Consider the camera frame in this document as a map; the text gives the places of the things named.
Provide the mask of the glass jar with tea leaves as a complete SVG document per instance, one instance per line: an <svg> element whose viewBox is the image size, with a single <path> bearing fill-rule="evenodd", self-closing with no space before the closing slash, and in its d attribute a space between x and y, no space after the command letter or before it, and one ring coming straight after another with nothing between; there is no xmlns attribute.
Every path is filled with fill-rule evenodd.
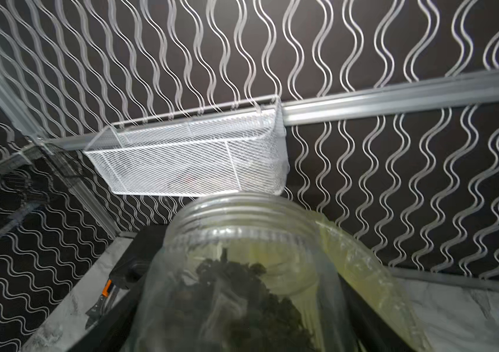
<svg viewBox="0 0 499 352"><path fill-rule="evenodd" d="M357 351L313 214L274 195L191 202L145 276L125 351Z"/></svg>

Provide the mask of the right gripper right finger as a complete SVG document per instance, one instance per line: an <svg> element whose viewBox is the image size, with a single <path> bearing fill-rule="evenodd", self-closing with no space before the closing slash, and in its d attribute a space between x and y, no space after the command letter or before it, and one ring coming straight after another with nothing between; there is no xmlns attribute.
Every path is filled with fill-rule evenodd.
<svg viewBox="0 0 499 352"><path fill-rule="evenodd" d="M363 351L414 351L344 278L341 278L341 287L352 328Z"/></svg>

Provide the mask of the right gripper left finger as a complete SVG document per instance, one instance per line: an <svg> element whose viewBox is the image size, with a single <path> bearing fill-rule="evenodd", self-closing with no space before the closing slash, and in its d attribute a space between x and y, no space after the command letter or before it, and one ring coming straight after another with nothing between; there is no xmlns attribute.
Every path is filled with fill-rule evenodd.
<svg viewBox="0 0 499 352"><path fill-rule="evenodd" d="M91 328L69 351L123 351L140 305L146 276Z"/></svg>

